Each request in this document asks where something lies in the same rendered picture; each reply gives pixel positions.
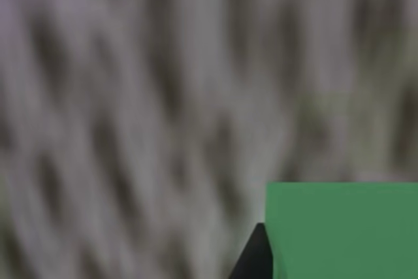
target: green box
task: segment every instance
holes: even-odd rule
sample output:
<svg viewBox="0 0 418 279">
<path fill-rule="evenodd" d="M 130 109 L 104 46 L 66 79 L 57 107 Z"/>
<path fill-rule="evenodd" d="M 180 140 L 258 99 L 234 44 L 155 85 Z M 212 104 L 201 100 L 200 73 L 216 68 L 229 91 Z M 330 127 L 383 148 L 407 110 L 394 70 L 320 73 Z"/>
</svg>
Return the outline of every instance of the green box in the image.
<svg viewBox="0 0 418 279">
<path fill-rule="evenodd" d="M 272 183 L 274 279 L 417 279 L 418 184 Z"/>
</svg>

